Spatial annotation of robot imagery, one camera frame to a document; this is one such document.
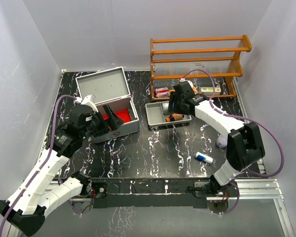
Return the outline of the orange wooden shelf rack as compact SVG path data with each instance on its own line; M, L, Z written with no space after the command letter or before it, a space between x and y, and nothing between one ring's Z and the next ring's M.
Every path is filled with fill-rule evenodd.
M156 98L156 88L173 86L185 78L200 87L211 87L216 79L221 88L217 98L234 98L233 80L243 75L240 55L250 52L252 44L247 35L235 37L151 39L150 40L150 91L153 102L167 100Z

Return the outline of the red white medicine box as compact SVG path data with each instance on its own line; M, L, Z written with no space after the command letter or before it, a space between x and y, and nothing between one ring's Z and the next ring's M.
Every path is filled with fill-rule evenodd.
M168 89L168 87L156 88L154 90L154 96L156 98L168 97L169 96L169 89Z

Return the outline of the brown glass bottle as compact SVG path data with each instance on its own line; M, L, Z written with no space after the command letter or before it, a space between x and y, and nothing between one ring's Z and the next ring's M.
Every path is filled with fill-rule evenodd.
M184 116L182 114L176 114L176 113L173 113L171 115L169 115L165 121L166 122L173 122L173 121L180 121L184 118Z

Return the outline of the orange medicine packet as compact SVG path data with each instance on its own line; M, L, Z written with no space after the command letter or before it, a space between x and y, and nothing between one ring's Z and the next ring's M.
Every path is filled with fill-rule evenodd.
M197 95L198 94L198 90L196 89L196 87L194 85L192 85L191 88L192 88L194 94Z

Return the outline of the red first aid kit pouch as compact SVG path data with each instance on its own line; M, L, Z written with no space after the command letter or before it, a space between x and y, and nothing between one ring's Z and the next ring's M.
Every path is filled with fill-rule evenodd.
M124 121L124 123L127 123L127 122L131 122L132 119L131 119L131 116L130 116L130 112L128 109L124 109L124 110L121 110L121 111L117 111L115 112L115 114L121 119ZM111 120L109 118L108 115L104 114L102 115L103 119L104 120Z

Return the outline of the grey medicine case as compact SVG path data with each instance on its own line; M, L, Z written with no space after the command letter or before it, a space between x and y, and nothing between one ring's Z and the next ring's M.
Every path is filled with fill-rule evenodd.
M104 119L109 116L105 105L124 121L115 131L93 137L94 143L101 143L140 131L139 117L135 109L123 67L79 76L77 88L82 98L89 97Z

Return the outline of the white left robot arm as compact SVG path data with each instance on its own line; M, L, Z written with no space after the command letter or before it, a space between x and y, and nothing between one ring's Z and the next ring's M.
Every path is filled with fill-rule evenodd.
M31 237L42 227L46 217L69 199L91 194L91 179L77 171L55 189L45 190L89 136L99 137L120 128L124 121L109 105L104 106L104 118L94 106L77 105L69 120L53 127L51 140L28 177L7 200L0 200L4 222Z

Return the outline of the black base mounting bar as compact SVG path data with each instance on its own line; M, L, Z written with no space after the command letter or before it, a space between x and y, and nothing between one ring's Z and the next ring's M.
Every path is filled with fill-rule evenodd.
M214 194L207 178L94 178L93 208L193 207L207 208L209 201L237 197L231 185Z

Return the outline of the blue white tube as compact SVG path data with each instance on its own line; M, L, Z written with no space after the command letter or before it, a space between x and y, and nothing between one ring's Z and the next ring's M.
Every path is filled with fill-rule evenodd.
M195 154L195 159L199 162L204 162L207 164L212 164L213 163L213 159L203 153L197 152Z

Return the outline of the long white medicine box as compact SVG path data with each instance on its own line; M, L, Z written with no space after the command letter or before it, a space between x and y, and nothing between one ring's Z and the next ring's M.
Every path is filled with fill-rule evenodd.
M221 88L219 86L217 87L200 87L199 93L205 94L205 95L212 95L214 94L220 94L221 93Z

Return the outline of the clear round container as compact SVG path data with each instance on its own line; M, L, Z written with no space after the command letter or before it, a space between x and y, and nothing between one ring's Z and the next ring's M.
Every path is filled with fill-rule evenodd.
M227 139L220 135L216 140L216 146L223 149L227 146Z

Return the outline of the white dropper bottle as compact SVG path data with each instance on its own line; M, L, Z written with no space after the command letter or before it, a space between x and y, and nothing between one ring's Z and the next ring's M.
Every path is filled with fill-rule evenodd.
M168 103L162 103L161 104L161 108L164 112L167 112L168 111L168 107L169 107L169 104Z

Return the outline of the grey divided tray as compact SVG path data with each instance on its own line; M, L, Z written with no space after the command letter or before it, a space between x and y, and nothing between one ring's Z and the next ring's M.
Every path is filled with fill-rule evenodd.
M169 102L164 101L145 104L148 125L150 128L161 128L171 125L188 124L192 120L192 116L183 115L184 118L180 121L166 122L165 119L172 113L169 113L168 111L164 112L161 108L162 103Z

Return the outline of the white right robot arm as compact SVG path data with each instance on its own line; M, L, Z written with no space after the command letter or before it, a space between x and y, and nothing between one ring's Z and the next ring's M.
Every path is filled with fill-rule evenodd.
M207 96L196 95L187 81L175 85L174 90L170 93L169 112L203 120L227 139L226 161L207 185L207 190L221 196L231 180L265 156L259 126L230 117Z

